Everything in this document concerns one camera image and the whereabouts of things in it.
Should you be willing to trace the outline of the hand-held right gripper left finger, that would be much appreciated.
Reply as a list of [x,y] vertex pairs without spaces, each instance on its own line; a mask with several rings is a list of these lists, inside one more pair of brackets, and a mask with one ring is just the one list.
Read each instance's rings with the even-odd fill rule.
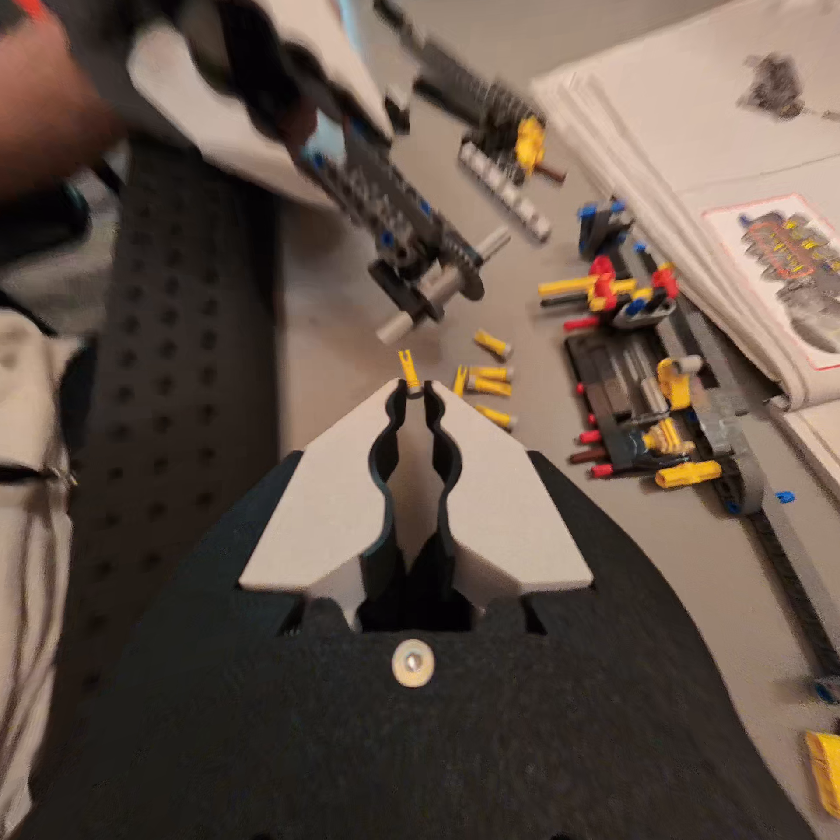
[[387,590],[402,556],[388,486],[407,385],[390,380],[293,453],[287,486],[238,579],[250,592],[331,599],[344,614]]

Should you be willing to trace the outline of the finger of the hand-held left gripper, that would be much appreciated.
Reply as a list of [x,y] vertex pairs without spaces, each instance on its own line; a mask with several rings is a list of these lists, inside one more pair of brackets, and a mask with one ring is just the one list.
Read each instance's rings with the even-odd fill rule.
[[280,63],[301,92],[332,123],[357,129],[370,142],[393,141],[382,95],[327,1],[263,1]]
[[257,130],[239,100],[205,81],[172,25],[156,22],[143,29],[127,69],[135,90],[207,163],[296,203],[338,211],[333,199],[293,164],[286,147]]

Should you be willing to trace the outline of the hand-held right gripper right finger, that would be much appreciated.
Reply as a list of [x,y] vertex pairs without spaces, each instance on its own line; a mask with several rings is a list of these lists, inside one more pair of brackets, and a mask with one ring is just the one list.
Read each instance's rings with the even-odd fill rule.
[[496,599],[589,587],[585,561],[528,450],[437,381],[427,425],[444,482],[438,528],[455,549],[453,585],[479,611]]

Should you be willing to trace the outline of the pile of yellow toy pins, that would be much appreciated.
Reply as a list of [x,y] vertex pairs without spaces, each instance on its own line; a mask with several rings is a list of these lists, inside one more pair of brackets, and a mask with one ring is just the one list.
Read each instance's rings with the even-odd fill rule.
[[491,357],[492,364],[459,364],[453,380],[453,393],[509,398],[512,394],[512,344],[486,329],[477,329],[472,343]]

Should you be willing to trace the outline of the black toy gear assembly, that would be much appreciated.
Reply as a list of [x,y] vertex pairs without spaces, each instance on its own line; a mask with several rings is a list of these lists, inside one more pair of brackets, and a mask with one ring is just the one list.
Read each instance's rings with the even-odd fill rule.
[[360,123],[345,123],[343,141],[341,161],[310,150],[301,152],[298,164],[372,238],[376,258],[369,273],[397,308],[378,329],[379,341],[395,344],[425,321],[441,322],[456,296],[481,300],[482,268],[508,245],[509,230],[500,227],[472,245]]

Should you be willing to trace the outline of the person's left hand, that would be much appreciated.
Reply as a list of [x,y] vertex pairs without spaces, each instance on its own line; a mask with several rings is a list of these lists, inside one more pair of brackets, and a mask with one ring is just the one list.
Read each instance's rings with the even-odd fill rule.
[[2,37],[1,82],[2,202],[74,175],[125,135],[51,13]]

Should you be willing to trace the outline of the long black toy beam assembly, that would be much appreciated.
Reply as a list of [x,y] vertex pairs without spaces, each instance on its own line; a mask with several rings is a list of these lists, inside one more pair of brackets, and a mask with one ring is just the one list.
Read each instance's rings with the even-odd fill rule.
[[536,174],[564,184],[566,174],[544,162],[548,118],[530,99],[475,73],[395,2],[374,1],[373,9],[418,64],[413,93],[468,127],[463,144],[474,145],[515,186]]

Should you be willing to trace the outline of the partly built toy chassis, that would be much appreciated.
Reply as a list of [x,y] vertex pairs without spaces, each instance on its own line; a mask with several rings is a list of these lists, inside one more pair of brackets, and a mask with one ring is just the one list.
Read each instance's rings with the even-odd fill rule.
[[558,319],[583,428],[570,477],[676,590],[744,727],[820,838],[838,838],[838,508],[770,425],[761,383],[615,195],[577,212]]

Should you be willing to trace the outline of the grey toy beam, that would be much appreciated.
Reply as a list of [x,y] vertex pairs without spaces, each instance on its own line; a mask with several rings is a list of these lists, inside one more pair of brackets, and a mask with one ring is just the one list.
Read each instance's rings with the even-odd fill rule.
[[549,219],[478,146],[470,140],[463,142],[458,151],[458,162],[488,194],[494,196],[510,217],[518,221],[531,239],[541,245],[549,241],[552,234]]

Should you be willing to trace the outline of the building instruction booklet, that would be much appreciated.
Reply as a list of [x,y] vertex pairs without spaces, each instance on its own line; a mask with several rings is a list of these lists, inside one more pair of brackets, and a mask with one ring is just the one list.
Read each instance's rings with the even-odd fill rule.
[[535,98],[839,483],[838,2],[732,2],[562,66]]

